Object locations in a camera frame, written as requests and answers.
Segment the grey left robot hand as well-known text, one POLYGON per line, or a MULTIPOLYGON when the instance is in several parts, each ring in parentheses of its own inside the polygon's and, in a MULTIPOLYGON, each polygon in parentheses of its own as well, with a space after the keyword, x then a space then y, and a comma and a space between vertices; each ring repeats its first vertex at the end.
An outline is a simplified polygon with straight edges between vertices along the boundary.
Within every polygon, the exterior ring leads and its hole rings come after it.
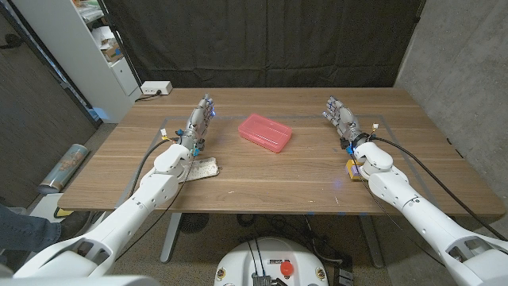
POLYGON ((187 120, 185 129, 179 135, 178 143, 189 150, 202 151, 205 146, 205 135, 208 126, 215 116, 214 101, 208 93, 200 100, 193 109, 187 120))

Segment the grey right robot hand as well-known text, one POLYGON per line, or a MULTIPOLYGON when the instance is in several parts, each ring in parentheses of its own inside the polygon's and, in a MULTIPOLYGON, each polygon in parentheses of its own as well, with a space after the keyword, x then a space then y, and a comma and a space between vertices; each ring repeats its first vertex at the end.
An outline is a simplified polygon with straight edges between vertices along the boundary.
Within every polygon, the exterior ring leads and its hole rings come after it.
POLYGON ((368 141, 369 135, 361 130, 356 116, 343 102, 330 96, 326 108, 322 115, 336 128, 342 149, 353 150, 368 141))

